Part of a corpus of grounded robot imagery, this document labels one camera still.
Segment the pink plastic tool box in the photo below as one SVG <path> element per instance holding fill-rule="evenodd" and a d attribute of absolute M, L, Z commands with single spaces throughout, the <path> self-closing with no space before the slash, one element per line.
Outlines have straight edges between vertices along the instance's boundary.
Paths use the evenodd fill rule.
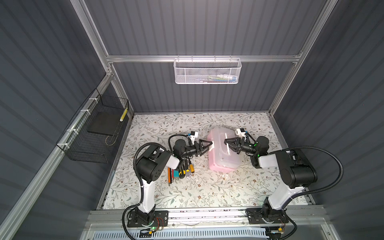
<path fill-rule="evenodd" d="M 213 142 L 209 149 L 209 168 L 215 172 L 235 171 L 242 163 L 240 156 L 224 144 L 225 139 L 234 138 L 235 132 L 223 127 L 213 128 L 207 139 Z"/>

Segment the orange pencil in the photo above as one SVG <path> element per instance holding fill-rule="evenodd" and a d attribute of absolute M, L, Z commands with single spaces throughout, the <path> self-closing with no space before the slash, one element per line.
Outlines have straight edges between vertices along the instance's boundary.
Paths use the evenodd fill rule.
<path fill-rule="evenodd" d="M 172 183 L 172 169 L 168 168 L 168 184 Z"/>

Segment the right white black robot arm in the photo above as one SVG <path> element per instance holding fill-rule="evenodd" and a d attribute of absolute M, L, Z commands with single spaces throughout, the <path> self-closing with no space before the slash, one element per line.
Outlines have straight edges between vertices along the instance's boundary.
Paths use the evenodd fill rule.
<path fill-rule="evenodd" d="M 280 150 L 268 153 L 269 139 L 260 136 L 252 144 L 245 137 L 224 140 L 224 144 L 233 152 L 245 152 L 250 155 L 255 168 L 277 167 L 280 171 L 281 183 L 273 194 L 267 197 L 260 211 L 252 213 L 252 217 L 262 218 L 266 223 L 275 221 L 287 222 L 283 210 L 294 198 L 318 179 L 317 173 L 302 150 Z"/>

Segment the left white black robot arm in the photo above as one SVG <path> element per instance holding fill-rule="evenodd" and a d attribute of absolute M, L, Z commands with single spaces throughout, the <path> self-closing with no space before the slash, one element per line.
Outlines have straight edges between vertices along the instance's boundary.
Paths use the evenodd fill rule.
<path fill-rule="evenodd" d="M 186 172 L 190 167 L 189 159 L 204 155 L 212 145 L 212 141 L 199 140 L 188 146 L 179 139 L 170 150 L 158 143 L 146 143 L 139 147 L 134 155 L 133 167 L 141 189 L 140 202 L 135 207 L 140 221 L 148 226 L 155 219 L 155 185 L 163 170 L 169 168 Z"/>

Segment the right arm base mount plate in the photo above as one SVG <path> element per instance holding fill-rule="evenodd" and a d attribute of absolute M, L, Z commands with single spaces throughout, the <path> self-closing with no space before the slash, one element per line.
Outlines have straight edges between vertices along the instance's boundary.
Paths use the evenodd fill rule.
<path fill-rule="evenodd" d="M 245 213 L 250 224 L 286 224 L 289 222 L 281 210 L 248 208 Z"/>

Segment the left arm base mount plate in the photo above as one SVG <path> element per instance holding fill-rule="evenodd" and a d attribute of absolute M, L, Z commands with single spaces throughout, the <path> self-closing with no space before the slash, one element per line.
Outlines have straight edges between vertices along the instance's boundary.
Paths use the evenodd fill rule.
<path fill-rule="evenodd" d="M 130 211 L 127 216 L 126 226 L 139 227 L 166 227 L 168 225 L 169 211 L 151 211 L 144 213 L 138 209 Z"/>

